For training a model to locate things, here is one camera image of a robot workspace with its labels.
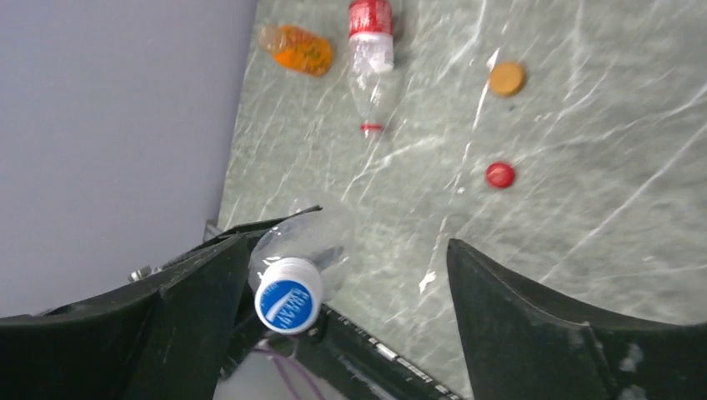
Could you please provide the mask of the small clear plastic bottle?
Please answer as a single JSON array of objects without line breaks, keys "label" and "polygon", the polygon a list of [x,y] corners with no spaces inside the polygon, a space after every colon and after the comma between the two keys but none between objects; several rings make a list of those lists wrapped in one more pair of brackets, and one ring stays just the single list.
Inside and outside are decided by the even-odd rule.
[{"label": "small clear plastic bottle", "polygon": [[330,193],[296,197],[290,217],[270,228],[250,257],[248,283],[255,290],[264,273],[283,258],[310,261],[323,279],[323,300],[331,300],[350,273],[356,222],[353,209]]}]

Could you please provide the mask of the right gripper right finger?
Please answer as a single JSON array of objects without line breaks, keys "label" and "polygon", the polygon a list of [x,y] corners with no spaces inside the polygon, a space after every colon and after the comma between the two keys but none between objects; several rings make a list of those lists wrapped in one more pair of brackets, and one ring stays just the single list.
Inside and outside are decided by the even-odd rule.
[{"label": "right gripper right finger", "polygon": [[450,292],[477,399],[703,399],[706,326],[630,317],[520,275],[464,241]]}]

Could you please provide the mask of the blue white bottle cap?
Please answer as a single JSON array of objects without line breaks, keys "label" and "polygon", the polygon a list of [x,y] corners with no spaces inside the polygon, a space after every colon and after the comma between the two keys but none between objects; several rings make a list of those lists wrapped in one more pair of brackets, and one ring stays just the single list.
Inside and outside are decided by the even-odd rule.
[{"label": "blue white bottle cap", "polygon": [[323,303],[323,279],[309,260],[282,258],[265,269],[254,298],[260,321],[283,335],[306,331]]}]

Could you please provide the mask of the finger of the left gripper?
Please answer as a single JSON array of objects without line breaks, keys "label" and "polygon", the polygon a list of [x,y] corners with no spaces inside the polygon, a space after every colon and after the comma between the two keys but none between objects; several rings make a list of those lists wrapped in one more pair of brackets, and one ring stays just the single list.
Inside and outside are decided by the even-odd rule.
[{"label": "finger of the left gripper", "polygon": [[250,233],[250,232],[256,232],[256,231],[262,231],[262,230],[268,230],[278,224],[280,224],[283,221],[286,221],[288,219],[297,217],[299,215],[303,215],[306,213],[314,213],[321,211],[322,207],[319,205],[315,205],[309,208],[305,208],[304,210],[300,212],[296,212],[292,215],[288,215],[286,217],[279,217],[275,219],[269,219],[269,220],[263,220],[263,221],[257,221],[257,222],[248,222],[245,224],[240,224],[237,226],[233,226],[225,231],[222,231],[215,227],[214,225],[212,226],[212,238],[221,238],[225,237],[228,234],[235,234],[235,233]]}]

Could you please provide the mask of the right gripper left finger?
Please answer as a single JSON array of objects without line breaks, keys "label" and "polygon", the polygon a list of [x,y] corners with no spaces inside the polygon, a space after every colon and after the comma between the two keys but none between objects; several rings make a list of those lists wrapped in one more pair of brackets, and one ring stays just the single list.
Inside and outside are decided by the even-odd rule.
[{"label": "right gripper left finger", "polygon": [[234,235],[138,282],[3,318],[2,398],[212,398],[248,261]]}]

